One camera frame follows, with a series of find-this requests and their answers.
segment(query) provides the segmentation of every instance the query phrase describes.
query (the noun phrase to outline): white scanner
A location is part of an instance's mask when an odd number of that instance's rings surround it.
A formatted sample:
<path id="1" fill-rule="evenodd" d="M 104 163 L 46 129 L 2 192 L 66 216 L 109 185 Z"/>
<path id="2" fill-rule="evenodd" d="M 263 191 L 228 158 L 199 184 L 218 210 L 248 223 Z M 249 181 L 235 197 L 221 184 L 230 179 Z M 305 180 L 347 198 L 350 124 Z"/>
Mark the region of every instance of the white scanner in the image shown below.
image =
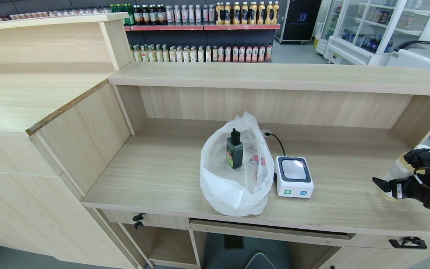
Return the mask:
<path id="1" fill-rule="evenodd" d="M 276 189 L 278 196 L 309 198 L 314 184 L 303 157 L 276 157 Z"/>

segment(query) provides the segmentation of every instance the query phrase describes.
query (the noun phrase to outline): bottle row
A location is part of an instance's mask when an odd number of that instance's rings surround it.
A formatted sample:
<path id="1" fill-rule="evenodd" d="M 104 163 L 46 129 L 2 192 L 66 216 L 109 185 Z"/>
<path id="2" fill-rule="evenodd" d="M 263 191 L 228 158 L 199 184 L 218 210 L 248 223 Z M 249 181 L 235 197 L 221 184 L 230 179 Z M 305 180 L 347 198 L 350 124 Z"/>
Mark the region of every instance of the bottle row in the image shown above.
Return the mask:
<path id="1" fill-rule="evenodd" d="M 166 44 L 133 45 L 133 53 L 136 62 L 233 62 L 233 63 L 263 63 L 271 60 L 272 45 L 251 46 L 171 46 Z"/>

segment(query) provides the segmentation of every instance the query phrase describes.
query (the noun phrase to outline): black cable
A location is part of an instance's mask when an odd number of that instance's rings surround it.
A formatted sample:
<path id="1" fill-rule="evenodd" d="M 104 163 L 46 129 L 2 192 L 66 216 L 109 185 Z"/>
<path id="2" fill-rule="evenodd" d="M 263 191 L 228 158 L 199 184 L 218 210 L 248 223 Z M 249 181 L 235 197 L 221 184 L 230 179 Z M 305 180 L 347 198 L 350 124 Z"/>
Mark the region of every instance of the black cable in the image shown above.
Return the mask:
<path id="1" fill-rule="evenodd" d="M 278 140 L 278 143 L 280 143 L 281 146 L 281 150 L 283 151 L 283 156 L 286 156 L 285 154 L 285 148 L 283 147 L 283 144 L 281 143 L 281 141 L 278 139 L 278 136 L 275 136 L 275 134 L 273 133 L 265 133 L 265 136 L 274 136 L 276 138 L 276 140 Z"/>

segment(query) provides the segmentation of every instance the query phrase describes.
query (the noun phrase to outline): drawer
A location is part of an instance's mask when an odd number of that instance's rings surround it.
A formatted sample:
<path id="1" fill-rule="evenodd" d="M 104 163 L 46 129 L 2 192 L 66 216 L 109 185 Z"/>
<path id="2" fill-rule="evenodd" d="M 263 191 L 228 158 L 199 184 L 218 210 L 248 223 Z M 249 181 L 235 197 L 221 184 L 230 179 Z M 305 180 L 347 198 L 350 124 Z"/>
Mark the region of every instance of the drawer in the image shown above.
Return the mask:
<path id="1" fill-rule="evenodd" d="M 102 211 L 107 216 L 109 221 L 117 223 L 134 224 L 135 221 L 133 221 L 133 217 L 138 215 L 138 213 L 127 211 L 116 211 L 108 209 L 103 209 Z M 179 230 L 190 229 L 188 218 L 156 214 L 143 214 L 142 216 L 144 217 L 144 219 L 141 220 L 141 222 L 144 224 L 144 226 L 172 228 Z"/>
<path id="2" fill-rule="evenodd" d="M 0 134 L 0 171 L 58 176 L 25 135 Z"/>
<path id="3" fill-rule="evenodd" d="M 345 233 L 277 228 L 273 226 L 246 225 L 197 219 L 190 220 L 190 228 L 193 231 L 224 235 L 239 235 L 306 244 L 336 246 L 347 245 L 353 236 L 352 234 Z"/>
<path id="4" fill-rule="evenodd" d="M 391 243 L 389 243 L 390 239 L 397 240 L 401 244 L 403 236 L 357 234 L 350 240 L 347 246 L 394 249 Z M 420 236 L 420 239 L 425 241 L 427 249 L 430 250 L 430 237 Z"/>

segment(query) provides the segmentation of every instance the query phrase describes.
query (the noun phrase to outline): black drawer handle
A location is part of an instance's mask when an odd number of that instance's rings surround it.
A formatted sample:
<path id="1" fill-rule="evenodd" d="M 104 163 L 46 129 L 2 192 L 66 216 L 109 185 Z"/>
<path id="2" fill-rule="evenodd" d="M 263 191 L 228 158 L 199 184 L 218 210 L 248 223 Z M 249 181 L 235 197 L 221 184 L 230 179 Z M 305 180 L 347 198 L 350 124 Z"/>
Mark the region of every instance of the black drawer handle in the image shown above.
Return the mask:
<path id="1" fill-rule="evenodd" d="M 426 242 L 419 237 L 403 237 L 401 244 L 395 239 L 390 239 L 389 243 L 391 243 L 394 248 L 427 249 Z"/>

